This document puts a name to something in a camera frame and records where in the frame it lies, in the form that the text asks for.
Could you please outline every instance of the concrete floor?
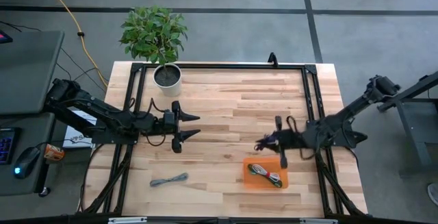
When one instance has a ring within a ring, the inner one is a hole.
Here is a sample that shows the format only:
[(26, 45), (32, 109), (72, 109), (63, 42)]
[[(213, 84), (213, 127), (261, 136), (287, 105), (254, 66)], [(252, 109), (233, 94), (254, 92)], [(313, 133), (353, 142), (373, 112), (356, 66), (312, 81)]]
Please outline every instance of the concrete floor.
[[(162, 5), (170, 8), (275, 8), (304, 9), (304, 0), (64, 0), (68, 5), (133, 7)], [(436, 0), (311, 0), (313, 9), (438, 10)], [(59, 5), (56, 0), (0, 0), (0, 5)], [(180, 60), (265, 62), (271, 51), (281, 62), (315, 62), (305, 14), (184, 14), (189, 40)], [(130, 60), (117, 40), (126, 14), (76, 13), (86, 33), (88, 50), (109, 77), (112, 62)], [(65, 12), (0, 12), (0, 21), (66, 32), (63, 48), (84, 69), (92, 68)], [(324, 63), (333, 63), (345, 104), (365, 89), (368, 78), (386, 75), (402, 87), (438, 69), (436, 16), (315, 16)], [(13, 29), (0, 29), (14, 36)], [(73, 77), (81, 71), (63, 54), (58, 62)], [(91, 73), (99, 83), (96, 73)], [(54, 77), (66, 77), (56, 68)], [(103, 98), (87, 77), (79, 83)], [(438, 97), (438, 90), (430, 92)], [(426, 185), (437, 175), (400, 179), (398, 171), (416, 164), (395, 110), (380, 114), (369, 108), (357, 117), (357, 131), (369, 138), (357, 148), (359, 169), (369, 213), (383, 218), (438, 223), (438, 207), (428, 198)], [(87, 158), (89, 151), (83, 151)], [(72, 214), (77, 207), (85, 163), (53, 167), (51, 195), (0, 197), (0, 219)]]

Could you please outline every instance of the black line on floor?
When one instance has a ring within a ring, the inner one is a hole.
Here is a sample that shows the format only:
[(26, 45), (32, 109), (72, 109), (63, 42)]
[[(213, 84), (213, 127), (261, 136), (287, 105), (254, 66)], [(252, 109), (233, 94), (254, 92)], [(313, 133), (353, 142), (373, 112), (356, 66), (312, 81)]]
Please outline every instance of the black line on floor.
[(304, 0), (307, 11), (307, 21), (309, 22), (310, 39), (312, 41), (313, 54), (315, 55), (315, 62), (322, 63), (322, 55), (320, 42), (318, 40), (318, 33), (316, 32), (315, 18), (313, 17), (312, 4), (310, 0)]
[(348, 16), (438, 16), (436, 10), (313, 10), (315, 15)]
[[(71, 12), (95, 13), (126, 13), (134, 8), (98, 8), (98, 7), (68, 7)], [(170, 8), (173, 12), (180, 13), (210, 13), (210, 14), (306, 14), (305, 9), (268, 9), (268, 8)], [(36, 5), (0, 5), (1, 11), (24, 12), (66, 12), (61, 6), (36, 6)]]

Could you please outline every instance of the orange container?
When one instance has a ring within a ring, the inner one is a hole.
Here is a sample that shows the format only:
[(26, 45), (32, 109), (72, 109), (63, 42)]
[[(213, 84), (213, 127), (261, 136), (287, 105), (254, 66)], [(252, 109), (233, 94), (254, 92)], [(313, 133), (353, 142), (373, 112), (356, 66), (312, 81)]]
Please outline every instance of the orange container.
[(47, 145), (44, 152), (44, 158), (48, 160), (59, 161), (64, 158), (65, 154), (66, 152), (63, 149), (53, 145)]
[(253, 174), (248, 169), (249, 164), (258, 164), (263, 167), (269, 173), (278, 173), (282, 183), (281, 188), (287, 188), (289, 186), (289, 180), (287, 179), (287, 169), (282, 169), (280, 166), (280, 158), (275, 157), (265, 157), (265, 158), (245, 158), (244, 159), (244, 185), (247, 188), (274, 188), (279, 189), (274, 186), (272, 182), (266, 179), (263, 175)]

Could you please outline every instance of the keyboard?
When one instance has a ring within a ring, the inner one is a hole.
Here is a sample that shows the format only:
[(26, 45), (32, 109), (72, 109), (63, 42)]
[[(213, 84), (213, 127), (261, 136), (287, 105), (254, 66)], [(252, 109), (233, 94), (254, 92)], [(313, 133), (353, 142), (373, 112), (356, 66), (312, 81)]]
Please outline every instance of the keyboard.
[(11, 163), (19, 134), (20, 128), (0, 129), (0, 164)]

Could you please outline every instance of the wooden table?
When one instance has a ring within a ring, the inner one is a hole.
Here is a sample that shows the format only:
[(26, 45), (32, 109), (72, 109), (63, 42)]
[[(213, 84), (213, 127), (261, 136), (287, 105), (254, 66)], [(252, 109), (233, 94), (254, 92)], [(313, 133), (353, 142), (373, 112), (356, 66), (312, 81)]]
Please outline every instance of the wooden table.
[[(131, 62), (114, 63), (105, 102), (123, 107), (130, 68)], [(343, 104), (335, 67), (317, 64), (317, 69), (325, 112), (336, 113)], [(242, 183), (244, 158), (274, 155), (268, 150), (256, 152), (253, 147), (255, 140), (273, 132), (275, 115), (281, 115), (283, 122), (292, 115), (299, 129), (305, 126), (308, 117), (300, 71), (183, 69), (183, 90), (175, 98), (163, 96), (153, 83), (152, 71), (146, 74), (140, 109), (147, 109), (151, 97), (161, 109), (170, 108), (172, 101), (179, 100), (185, 112), (201, 117), (183, 123), (182, 129), (202, 132), (188, 139), (180, 154), (172, 152), (171, 136), (160, 147), (152, 147), (145, 138), (139, 138), (133, 151), (123, 215), (323, 217), (315, 160), (302, 161), (298, 150), (287, 151), (288, 188), (255, 190)], [(313, 86), (310, 87), (314, 97)], [(105, 145), (95, 155), (86, 180), (86, 206), (107, 183), (113, 153), (114, 145)], [(354, 157), (339, 147), (333, 148), (333, 157), (339, 184), (366, 212)], [(186, 182), (149, 186), (152, 179), (183, 172), (189, 174)], [(328, 191), (334, 210), (331, 187)]]

